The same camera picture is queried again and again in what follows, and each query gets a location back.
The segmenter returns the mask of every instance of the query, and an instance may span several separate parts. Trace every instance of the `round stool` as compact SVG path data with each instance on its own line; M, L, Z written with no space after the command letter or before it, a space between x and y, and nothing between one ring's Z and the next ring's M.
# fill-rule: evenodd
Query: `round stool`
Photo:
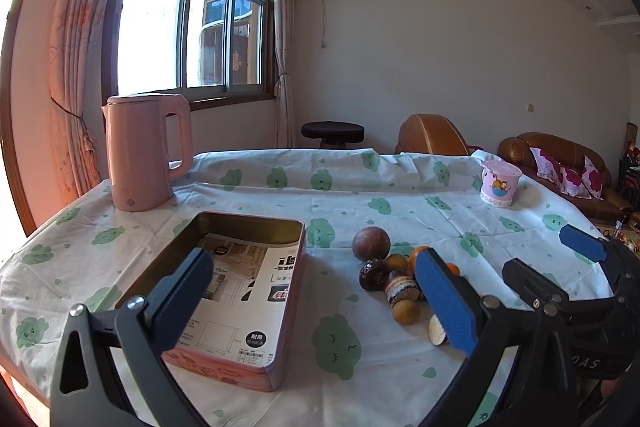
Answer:
M346 149L348 143L364 140L364 127L347 122L309 122L301 133L305 138L320 138L320 149Z

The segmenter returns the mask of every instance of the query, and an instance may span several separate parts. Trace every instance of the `brown leather sofa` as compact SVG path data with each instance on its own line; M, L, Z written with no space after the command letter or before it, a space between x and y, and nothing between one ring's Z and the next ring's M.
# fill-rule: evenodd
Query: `brown leather sofa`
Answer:
M530 147L543 149L560 164L578 170L584 169L584 157L585 155L588 156L604 178L604 188L602 190L603 199L597 200L592 198L591 200L585 200L582 198L572 198L571 196L562 194L552 182L538 178L536 175L538 168L533 158L533 153L529 149ZM601 219L612 222L619 219L622 221L626 214L633 212L631 203L620 197L620 195L611 188L611 174L604 160L595 151L580 144L558 136L553 136L552 134L527 132L516 138L502 140L498 146L498 156L507 160L509 163L517 165L524 174L573 203L578 207L578 210L590 219Z
M439 114L412 114L400 127L396 154L418 152L469 156L465 139L448 118Z

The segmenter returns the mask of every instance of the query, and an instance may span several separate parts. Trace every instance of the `pink tin box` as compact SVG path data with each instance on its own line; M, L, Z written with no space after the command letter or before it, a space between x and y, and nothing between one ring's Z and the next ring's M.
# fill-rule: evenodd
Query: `pink tin box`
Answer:
M506 207L513 201L522 171L515 165L500 160L482 163L482 201L494 206Z
M213 256L214 275L165 362L254 391L284 379L302 284L299 221L202 212L161 251L120 300L147 295L193 247Z

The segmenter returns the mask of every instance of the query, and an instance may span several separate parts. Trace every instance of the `chair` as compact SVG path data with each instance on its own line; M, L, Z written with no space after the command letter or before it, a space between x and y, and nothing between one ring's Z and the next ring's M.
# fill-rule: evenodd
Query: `chair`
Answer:
M640 204L640 172L630 167L635 166L629 156L624 156L618 160L618 194L631 201L634 210L638 210Z
M401 152L469 156L469 146L448 118L412 114L400 127L396 154Z
M538 166L533 158L531 147L545 150L560 165L574 168L578 172L582 172L584 169L584 157L588 156L595 168L602 174L602 199L573 198L567 194L562 194L560 189L552 182L538 178ZM624 221L633 212L633 205L611 187L611 174L602 157L584 145L553 136L552 134L526 132L518 137L502 140L498 146L498 156L509 163L517 165L524 175L573 203L581 213L590 219L600 219L615 223L617 220Z
M300 130L302 136L320 139L320 149L347 149L348 143L364 140L364 127L347 122L309 122Z

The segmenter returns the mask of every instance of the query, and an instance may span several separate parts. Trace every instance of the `pink curtain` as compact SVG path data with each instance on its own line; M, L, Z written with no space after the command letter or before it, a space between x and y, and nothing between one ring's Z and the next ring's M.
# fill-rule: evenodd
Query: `pink curtain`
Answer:
M94 139L82 118L86 57L101 44L107 0L57 0L49 42L51 137L67 204L100 182Z
M291 52L293 48L293 13L296 0L275 0L276 59L278 79L275 84L276 118L274 145L277 149L292 149L295 133L291 96Z
M273 133L278 149L294 147L294 114L291 97L291 52L293 43L293 13L296 0L275 0L276 58L278 78L274 86L276 118Z

